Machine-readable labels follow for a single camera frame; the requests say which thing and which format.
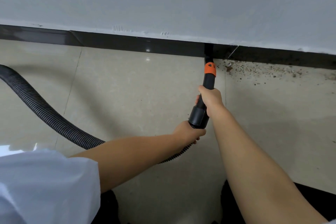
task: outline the white shirt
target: white shirt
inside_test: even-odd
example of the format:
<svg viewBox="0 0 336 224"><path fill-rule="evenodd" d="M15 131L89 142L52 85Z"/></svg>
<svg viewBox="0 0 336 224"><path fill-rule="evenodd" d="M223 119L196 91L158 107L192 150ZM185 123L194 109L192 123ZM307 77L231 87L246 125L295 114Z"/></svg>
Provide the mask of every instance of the white shirt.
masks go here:
<svg viewBox="0 0 336 224"><path fill-rule="evenodd" d="M89 224L99 207L97 162L51 150L0 157L2 224Z"/></svg>

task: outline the tile floor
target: tile floor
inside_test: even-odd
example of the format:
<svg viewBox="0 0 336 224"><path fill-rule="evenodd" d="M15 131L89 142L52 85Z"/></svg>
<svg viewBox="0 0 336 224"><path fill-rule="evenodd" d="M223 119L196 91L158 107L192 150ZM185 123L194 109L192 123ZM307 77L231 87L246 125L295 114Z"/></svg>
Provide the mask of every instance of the tile floor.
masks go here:
<svg viewBox="0 0 336 224"><path fill-rule="evenodd" d="M216 88L237 120L298 183L336 193L336 71L216 60ZM61 114L103 140L170 133L186 120L203 59L0 40L16 69ZM0 82L0 155L82 149L57 135ZM180 158L114 191L122 223L221 219L225 180L211 122Z"/></svg>

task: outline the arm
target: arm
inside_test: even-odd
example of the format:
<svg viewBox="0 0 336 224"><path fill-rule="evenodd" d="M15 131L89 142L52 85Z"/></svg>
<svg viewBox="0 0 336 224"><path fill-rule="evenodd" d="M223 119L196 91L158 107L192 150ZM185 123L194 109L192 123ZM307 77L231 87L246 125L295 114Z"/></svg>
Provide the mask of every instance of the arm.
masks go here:
<svg viewBox="0 0 336 224"><path fill-rule="evenodd" d="M289 176L241 128L221 93L199 87L230 187L246 223L325 223Z"/></svg>
<svg viewBox="0 0 336 224"><path fill-rule="evenodd" d="M185 146L195 144L205 133L204 129L193 129L184 121L171 135L113 140L73 157L98 162L100 190L103 193L180 152Z"/></svg>

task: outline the wall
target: wall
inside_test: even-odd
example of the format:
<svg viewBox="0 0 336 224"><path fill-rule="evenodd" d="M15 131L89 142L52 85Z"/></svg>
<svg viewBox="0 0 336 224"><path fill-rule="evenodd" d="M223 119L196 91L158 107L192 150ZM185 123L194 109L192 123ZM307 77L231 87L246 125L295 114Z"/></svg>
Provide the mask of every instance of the wall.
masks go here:
<svg viewBox="0 0 336 224"><path fill-rule="evenodd" d="M336 54L336 0L0 0L0 24Z"/></svg>

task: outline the hand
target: hand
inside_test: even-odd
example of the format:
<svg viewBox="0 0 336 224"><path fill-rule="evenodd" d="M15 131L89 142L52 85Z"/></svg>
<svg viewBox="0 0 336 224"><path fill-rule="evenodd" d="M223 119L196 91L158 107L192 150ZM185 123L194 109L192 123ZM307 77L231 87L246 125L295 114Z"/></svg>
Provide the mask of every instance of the hand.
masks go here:
<svg viewBox="0 0 336 224"><path fill-rule="evenodd" d="M205 129L192 128L189 122L185 120L175 128L173 135L185 147L191 143L196 144L196 140L199 140L200 136L204 136L205 133Z"/></svg>
<svg viewBox="0 0 336 224"><path fill-rule="evenodd" d="M207 114L209 117L212 116L213 110L215 110L218 107L224 107L222 101L222 95L218 89L208 90L201 85L198 87L198 90L201 93L202 100L207 107ZM199 98L200 96L198 95L195 101L196 104Z"/></svg>

